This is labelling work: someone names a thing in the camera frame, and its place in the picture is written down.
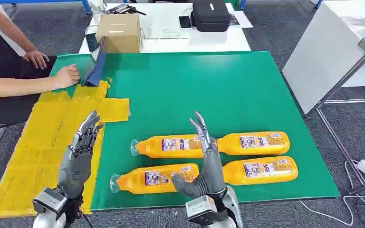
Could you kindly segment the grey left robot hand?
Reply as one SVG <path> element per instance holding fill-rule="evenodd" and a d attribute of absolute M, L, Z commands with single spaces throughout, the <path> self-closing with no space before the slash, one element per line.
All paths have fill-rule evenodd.
<path fill-rule="evenodd" d="M 103 127 L 99 120 L 97 112 L 92 111 L 65 149 L 58 171 L 57 187 L 68 199 L 75 199 L 83 193 L 84 184 L 91 175 L 93 146 Z"/>

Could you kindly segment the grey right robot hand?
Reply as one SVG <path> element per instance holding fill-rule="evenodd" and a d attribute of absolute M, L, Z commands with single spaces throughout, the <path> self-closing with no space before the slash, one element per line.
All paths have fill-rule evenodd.
<path fill-rule="evenodd" d="M 172 183 L 178 192 L 184 193 L 191 198 L 203 195 L 223 194 L 226 185 L 223 179 L 220 153 L 216 142 L 210 137 L 204 118 L 195 111 L 196 120 L 190 119 L 200 139 L 203 154 L 203 166 L 199 175 L 192 182 L 187 182 L 180 174 L 172 175 Z"/>

